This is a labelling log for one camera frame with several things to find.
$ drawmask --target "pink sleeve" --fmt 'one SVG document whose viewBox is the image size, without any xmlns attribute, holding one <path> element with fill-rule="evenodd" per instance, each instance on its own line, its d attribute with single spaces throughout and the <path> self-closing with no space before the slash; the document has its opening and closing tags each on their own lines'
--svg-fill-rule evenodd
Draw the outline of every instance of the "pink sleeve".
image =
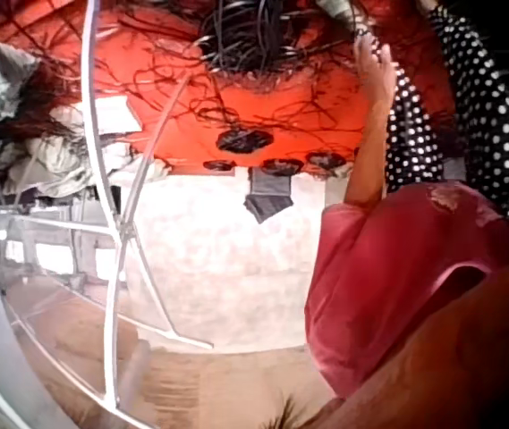
<svg viewBox="0 0 509 429">
<path fill-rule="evenodd" d="M 347 255 L 360 234 L 367 216 L 368 213 L 363 209 L 344 203 L 324 210 L 318 256 L 306 302 L 307 334 L 309 322 L 316 316 L 316 309 L 322 307 L 323 300 L 331 292 L 327 286 L 333 287 L 336 284 L 335 279 L 331 277 L 337 276 L 337 270 L 331 270 L 328 267 L 335 262 L 336 257 Z"/>
</svg>

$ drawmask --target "hand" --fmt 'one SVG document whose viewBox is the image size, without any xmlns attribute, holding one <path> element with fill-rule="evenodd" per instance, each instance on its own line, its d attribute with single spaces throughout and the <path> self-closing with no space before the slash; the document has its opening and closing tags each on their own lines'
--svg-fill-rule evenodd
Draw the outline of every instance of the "hand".
<svg viewBox="0 0 509 429">
<path fill-rule="evenodd" d="M 367 33 L 358 36 L 353 44 L 353 53 L 361 83 L 371 105 L 382 104 L 387 108 L 394 102 L 397 75 L 391 63 L 391 51 L 388 45 L 381 47 L 381 58 L 372 54 L 373 36 Z"/>
</svg>

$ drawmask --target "floor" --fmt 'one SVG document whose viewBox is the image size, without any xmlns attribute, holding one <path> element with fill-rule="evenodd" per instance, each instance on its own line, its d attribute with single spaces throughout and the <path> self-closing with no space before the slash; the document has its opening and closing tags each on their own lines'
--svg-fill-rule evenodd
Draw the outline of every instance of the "floor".
<svg viewBox="0 0 509 429">
<path fill-rule="evenodd" d="M 8 299 L 19 312 L 53 290 L 30 280 L 14 285 Z M 105 287 L 89 287 L 103 299 Z M 96 389 L 103 381 L 103 312 L 78 299 L 31 320 L 37 336 L 59 358 Z M 128 307 L 122 294 L 120 305 Z M 16 328 L 24 353 L 49 392 L 81 428 L 97 428 L 102 410 L 73 388 Z M 119 323 L 119 373 L 137 344 L 137 332 Z M 304 347 L 240 355 L 152 352 L 132 413 L 162 429 L 258 429 L 279 413 L 286 398 L 294 399 L 298 421 L 313 415 L 331 392 L 310 362 Z"/>
<path fill-rule="evenodd" d="M 180 334 L 214 343 L 215 353 L 304 344 L 326 183 L 301 174 L 292 187 L 294 205 L 257 224 L 243 206 L 246 169 L 235 177 L 170 176 L 145 185 L 135 222 Z M 133 314 L 164 326 L 132 256 L 126 273 Z M 205 351 L 140 334 L 153 347 Z"/>
</svg>

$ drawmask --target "woman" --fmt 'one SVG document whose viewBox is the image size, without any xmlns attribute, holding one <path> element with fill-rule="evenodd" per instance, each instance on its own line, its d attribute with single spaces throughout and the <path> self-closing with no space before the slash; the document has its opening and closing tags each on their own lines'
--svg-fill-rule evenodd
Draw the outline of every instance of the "woman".
<svg viewBox="0 0 509 429">
<path fill-rule="evenodd" d="M 321 5 L 348 20 L 346 1 Z M 444 182 L 419 92 L 358 23 L 369 118 L 344 202 L 323 214 L 306 305 L 338 400 L 304 428 L 475 427 L 509 393 L 509 97 L 471 25 L 419 6 L 443 47 L 467 183 Z"/>
</svg>

